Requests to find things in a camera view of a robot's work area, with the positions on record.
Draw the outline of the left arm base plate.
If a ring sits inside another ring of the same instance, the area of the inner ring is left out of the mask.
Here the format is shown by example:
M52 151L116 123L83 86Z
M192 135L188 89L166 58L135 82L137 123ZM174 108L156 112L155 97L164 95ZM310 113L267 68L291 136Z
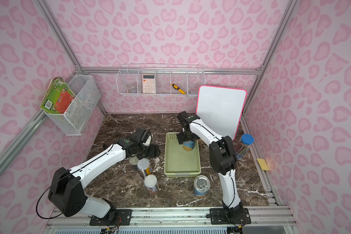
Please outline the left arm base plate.
M90 226L128 226L132 218L131 209L115 209L109 211L103 218L92 216Z

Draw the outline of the red white-lid can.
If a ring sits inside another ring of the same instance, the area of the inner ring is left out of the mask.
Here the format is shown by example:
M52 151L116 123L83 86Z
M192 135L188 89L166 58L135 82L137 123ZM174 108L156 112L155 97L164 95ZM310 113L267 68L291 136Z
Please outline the red white-lid can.
M148 175L144 179L144 185L149 193L157 193L159 191L158 180L155 175Z

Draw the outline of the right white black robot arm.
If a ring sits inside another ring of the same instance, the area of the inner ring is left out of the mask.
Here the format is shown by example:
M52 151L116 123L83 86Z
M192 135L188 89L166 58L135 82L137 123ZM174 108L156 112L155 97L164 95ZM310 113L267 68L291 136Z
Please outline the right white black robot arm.
M177 134L179 144L200 139L208 146L210 165L221 183L224 213L229 218L237 217L243 212L243 205L236 185L237 158L232 139L212 130L198 115L183 111L178 113L177 119L182 127Z

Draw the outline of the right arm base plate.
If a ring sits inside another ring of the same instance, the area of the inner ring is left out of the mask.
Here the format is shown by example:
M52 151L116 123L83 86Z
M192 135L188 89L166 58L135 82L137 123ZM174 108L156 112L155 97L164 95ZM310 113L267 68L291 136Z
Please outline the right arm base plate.
M251 216L247 208L228 209L211 208L206 218L210 219L212 225L235 224L244 226L251 224Z

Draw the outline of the yellow white-lid can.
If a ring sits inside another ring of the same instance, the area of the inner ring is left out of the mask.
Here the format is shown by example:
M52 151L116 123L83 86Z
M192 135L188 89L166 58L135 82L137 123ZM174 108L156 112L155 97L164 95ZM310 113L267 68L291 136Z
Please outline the yellow white-lid can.
M148 175L151 175L153 172L151 163L148 159L141 159L137 163L138 170L141 172L143 177L147 177Z

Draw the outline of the blue tin can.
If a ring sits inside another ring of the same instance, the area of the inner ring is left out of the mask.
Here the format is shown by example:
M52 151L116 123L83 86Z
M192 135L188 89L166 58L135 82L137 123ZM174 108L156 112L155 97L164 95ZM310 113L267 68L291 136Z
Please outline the blue tin can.
M195 142L194 141L184 141L182 143L182 147L186 151L192 151L195 148Z
M206 196L211 188L211 183L206 176L197 176L194 180L194 194L198 197Z

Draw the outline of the dark tomato can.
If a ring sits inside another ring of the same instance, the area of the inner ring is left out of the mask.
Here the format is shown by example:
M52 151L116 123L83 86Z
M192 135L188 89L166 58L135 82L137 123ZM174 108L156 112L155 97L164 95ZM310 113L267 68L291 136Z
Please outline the dark tomato can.
M132 166L132 168L135 170L135 171L139 171L138 169L138 162L139 162L139 159L137 158L137 156L133 156L133 157L130 157L129 158L129 163L130 165Z

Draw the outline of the green perforated plastic basket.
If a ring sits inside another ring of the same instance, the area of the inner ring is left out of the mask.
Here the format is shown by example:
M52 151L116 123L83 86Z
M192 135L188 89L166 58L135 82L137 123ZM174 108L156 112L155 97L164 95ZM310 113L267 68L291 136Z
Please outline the green perforated plastic basket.
M198 141L194 148L187 151L183 144L178 144L177 132L166 134L164 154L164 174L167 177L196 177L201 173Z

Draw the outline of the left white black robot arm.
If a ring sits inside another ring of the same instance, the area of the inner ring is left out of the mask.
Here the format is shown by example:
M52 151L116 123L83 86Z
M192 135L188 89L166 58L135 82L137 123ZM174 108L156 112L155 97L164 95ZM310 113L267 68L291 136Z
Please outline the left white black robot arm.
M160 149L152 143L152 139L149 130L138 128L133 135L120 138L88 161L70 169L59 168L54 173L48 199L66 217L87 214L101 222L115 221L115 205L105 199L86 195L84 189L100 174L127 158L157 157Z

